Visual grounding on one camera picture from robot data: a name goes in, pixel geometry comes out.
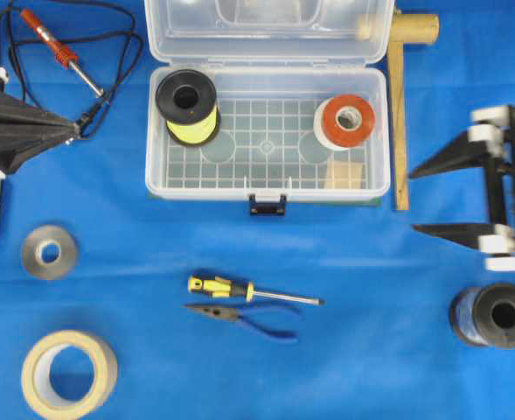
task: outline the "yellow screwdriver handle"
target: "yellow screwdriver handle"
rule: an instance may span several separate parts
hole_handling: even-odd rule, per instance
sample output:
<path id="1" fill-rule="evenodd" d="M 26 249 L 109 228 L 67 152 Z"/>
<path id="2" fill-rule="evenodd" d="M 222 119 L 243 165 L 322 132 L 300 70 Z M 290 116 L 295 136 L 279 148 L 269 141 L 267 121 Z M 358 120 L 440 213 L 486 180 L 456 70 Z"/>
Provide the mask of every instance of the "yellow screwdriver handle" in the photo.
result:
<path id="1" fill-rule="evenodd" d="M 235 283 L 222 277 L 203 278 L 201 276 L 189 277 L 187 290 L 190 293 L 202 293 L 211 298 L 245 298 L 250 302 L 254 298 L 253 283 Z"/>

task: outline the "clear plastic box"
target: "clear plastic box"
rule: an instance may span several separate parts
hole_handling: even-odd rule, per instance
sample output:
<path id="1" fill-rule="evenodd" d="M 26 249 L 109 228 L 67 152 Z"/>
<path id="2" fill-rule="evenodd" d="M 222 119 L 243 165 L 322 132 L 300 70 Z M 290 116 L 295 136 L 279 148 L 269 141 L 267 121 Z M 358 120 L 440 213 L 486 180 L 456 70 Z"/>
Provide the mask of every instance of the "clear plastic box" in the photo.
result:
<path id="1" fill-rule="evenodd" d="M 146 185 L 167 199 L 364 201 L 389 188 L 385 54 L 393 0 L 145 0 L 150 50 Z M 214 82 L 220 133 L 200 148 L 169 138 L 159 83 L 178 68 Z M 359 147 L 325 149 L 313 118 L 355 94 L 376 126 Z"/>

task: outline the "blue cloth surface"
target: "blue cloth surface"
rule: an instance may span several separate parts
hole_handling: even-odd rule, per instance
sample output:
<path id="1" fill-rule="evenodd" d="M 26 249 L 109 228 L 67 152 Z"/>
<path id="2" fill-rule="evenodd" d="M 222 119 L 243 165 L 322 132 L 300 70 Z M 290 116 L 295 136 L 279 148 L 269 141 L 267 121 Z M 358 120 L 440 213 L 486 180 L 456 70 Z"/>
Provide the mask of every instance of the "blue cloth surface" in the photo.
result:
<path id="1" fill-rule="evenodd" d="M 126 24 L 113 13 L 21 3 L 65 37 Z M 121 3 L 146 37 L 143 2 Z M 515 105 L 515 1 L 397 5 L 436 12 L 442 27 L 434 46 L 407 48 L 412 168 L 466 129 L 472 109 Z M 31 36 L 17 25 L 19 37 Z M 107 86 L 120 45 L 76 50 Z M 77 118 L 91 103 L 86 85 L 44 46 L 22 56 L 46 108 Z M 0 419 L 35 418 L 20 389 L 24 357 L 41 337 L 67 328 L 101 336 L 119 361 L 115 392 L 91 419 L 515 419 L 515 350 L 466 347 L 448 322 L 463 288 L 515 283 L 515 274 L 485 271 L 483 255 L 410 228 L 485 221 L 480 170 L 411 182 L 408 213 L 393 210 L 391 193 L 380 207 L 289 203 L 283 218 L 251 218 L 245 202 L 150 199 L 148 82 L 159 66 L 146 47 L 98 136 L 50 150 L 4 183 Z M 19 95 L 10 76 L 7 92 Z M 80 246 L 76 270 L 55 283 L 30 278 L 20 262 L 23 239 L 46 223 L 67 228 Z M 279 346 L 185 310 L 205 301 L 186 290 L 195 269 L 326 305 L 302 306 L 303 321 L 263 318 L 299 332 L 297 345 Z M 77 363 L 74 373 L 84 374 L 87 362 Z"/>

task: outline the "box latch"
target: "box latch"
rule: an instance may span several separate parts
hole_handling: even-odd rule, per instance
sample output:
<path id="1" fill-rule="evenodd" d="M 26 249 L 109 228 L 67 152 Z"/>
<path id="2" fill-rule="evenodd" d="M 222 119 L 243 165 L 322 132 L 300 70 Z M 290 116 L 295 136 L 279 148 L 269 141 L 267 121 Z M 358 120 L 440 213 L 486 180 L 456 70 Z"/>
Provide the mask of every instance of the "box latch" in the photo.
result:
<path id="1" fill-rule="evenodd" d="M 250 194 L 249 213 L 252 216 L 283 216 L 286 213 L 286 194 L 281 194 L 278 201 L 258 201 L 255 194 Z"/>

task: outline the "wooden mallet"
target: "wooden mallet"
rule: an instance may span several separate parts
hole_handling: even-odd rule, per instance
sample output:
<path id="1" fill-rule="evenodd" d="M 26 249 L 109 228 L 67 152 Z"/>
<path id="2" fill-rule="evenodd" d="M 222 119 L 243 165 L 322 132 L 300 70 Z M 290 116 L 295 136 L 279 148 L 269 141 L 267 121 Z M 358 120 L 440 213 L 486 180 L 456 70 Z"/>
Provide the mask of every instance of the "wooden mallet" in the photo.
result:
<path id="1" fill-rule="evenodd" d="M 408 210 L 407 185 L 407 125 L 405 113 L 405 44 L 431 45 L 438 39 L 440 21 L 437 15 L 401 14 L 393 16 L 387 61 L 391 79 L 391 104 L 393 113 L 393 170 L 395 206 Z"/>

